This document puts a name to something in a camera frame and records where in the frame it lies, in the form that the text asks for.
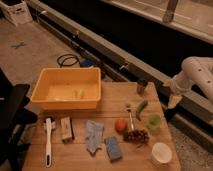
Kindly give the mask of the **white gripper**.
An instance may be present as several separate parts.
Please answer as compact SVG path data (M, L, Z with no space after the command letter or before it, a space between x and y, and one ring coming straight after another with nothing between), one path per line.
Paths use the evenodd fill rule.
M164 83L164 87L170 89L172 95L169 96L168 108L173 109L182 100L183 94L191 90L193 82L188 80L185 76L175 75L171 79L167 79Z

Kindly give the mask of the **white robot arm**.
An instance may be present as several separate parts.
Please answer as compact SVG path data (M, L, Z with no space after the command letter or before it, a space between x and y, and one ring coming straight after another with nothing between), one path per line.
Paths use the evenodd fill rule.
M181 71L163 84L170 89L168 108L175 108L193 85L213 104L213 58L191 56L182 61Z

